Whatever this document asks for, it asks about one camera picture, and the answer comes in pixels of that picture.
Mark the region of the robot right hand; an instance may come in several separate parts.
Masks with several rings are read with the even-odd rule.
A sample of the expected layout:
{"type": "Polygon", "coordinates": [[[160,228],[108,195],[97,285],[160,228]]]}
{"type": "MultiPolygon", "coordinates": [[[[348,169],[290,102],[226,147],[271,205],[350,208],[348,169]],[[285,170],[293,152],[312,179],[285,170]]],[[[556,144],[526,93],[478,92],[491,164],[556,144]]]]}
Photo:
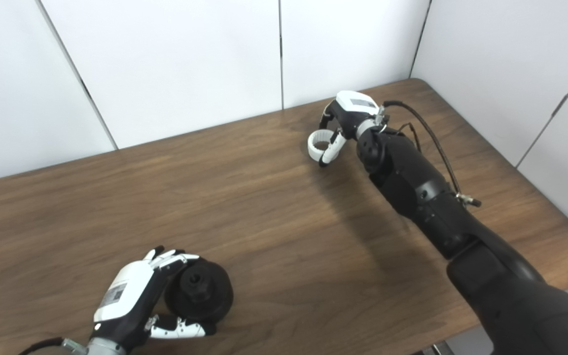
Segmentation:
{"type": "Polygon", "coordinates": [[[338,157],[348,140],[383,126],[385,110],[366,94],[343,90],[323,109],[319,128],[309,135],[309,155],[324,168],[338,157]]]}

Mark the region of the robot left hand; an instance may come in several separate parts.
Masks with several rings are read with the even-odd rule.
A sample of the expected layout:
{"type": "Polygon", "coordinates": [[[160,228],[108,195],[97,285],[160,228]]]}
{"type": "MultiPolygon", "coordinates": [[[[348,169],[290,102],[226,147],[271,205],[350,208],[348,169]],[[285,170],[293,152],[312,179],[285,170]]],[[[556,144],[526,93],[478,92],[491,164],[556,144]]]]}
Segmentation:
{"type": "Polygon", "coordinates": [[[122,267],[93,315],[88,355],[128,355],[149,339],[175,341],[214,335],[214,324],[153,312],[170,277],[201,260],[196,254],[158,246],[143,259],[122,267]]]}

